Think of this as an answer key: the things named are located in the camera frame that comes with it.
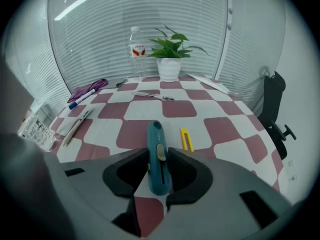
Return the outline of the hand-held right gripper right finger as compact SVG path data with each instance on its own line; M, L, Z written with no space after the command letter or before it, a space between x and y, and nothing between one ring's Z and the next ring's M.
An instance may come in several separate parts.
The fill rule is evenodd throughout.
M290 220L292 206L276 189L235 163L170 148L173 193L139 200L148 240L269 240Z

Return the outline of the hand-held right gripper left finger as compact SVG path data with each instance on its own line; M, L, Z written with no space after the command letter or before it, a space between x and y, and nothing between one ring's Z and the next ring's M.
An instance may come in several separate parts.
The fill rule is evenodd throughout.
M147 172L147 148L60 163L44 155L73 237L140 237L134 193Z

